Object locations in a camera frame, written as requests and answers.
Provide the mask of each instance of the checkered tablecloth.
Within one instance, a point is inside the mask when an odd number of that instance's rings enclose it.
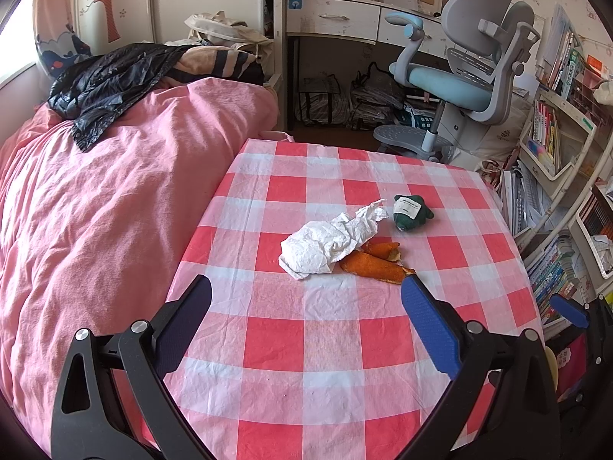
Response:
[[[434,368],[400,302],[399,286],[345,274],[296,281],[280,243],[306,222],[419,194],[436,218],[377,240],[432,294],[491,331],[541,333],[519,253],[476,173],[386,154],[249,140],[202,217],[169,300],[196,274],[213,304],[172,395],[219,460],[393,459],[449,380]],[[484,387],[461,442],[476,433]]]

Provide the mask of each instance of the silver bolt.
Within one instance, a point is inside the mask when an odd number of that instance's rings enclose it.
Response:
[[[478,321],[470,321],[466,324],[466,328],[471,334],[480,334],[483,332],[483,325]]]
[[[538,341],[538,333],[536,333],[536,330],[528,329],[526,330],[526,338],[532,342]]]
[[[76,340],[86,339],[89,334],[90,334],[90,331],[88,329],[77,330],[77,333],[75,334],[75,339]]]
[[[147,322],[146,322],[146,321],[144,321],[144,320],[139,320],[139,321],[135,321],[135,322],[132,324],[132,327],[130,327],[130,328],[132,329],[132,331],[133,331],[135,334],[140,334],[140,332],[144,332],[144,331],[146,330],[147,325],[148,325],[148,324],[147,324]]]

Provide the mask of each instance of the black puffer jacket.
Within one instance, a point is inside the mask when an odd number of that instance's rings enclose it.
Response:
[[[72,136],[82,151],[143,98],[192,45],[134,43],[79,62],[53,83],[49,107],[73,119]]]

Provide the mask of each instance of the green plush toy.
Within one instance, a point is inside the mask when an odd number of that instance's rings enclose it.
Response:
[[[424,225],[427,219],[434,218],[434,213],[419,195],[397,195],[394,200],[393,220],[401,232],[415,230]]]

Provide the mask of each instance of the wooden floor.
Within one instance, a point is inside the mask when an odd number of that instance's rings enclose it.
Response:
[[[333,147],[346,147],[376,152],[379,142],[372,131],[352,131],[344,126],[307,127],[296,122],[288,134],[301,143],[316,143]]]

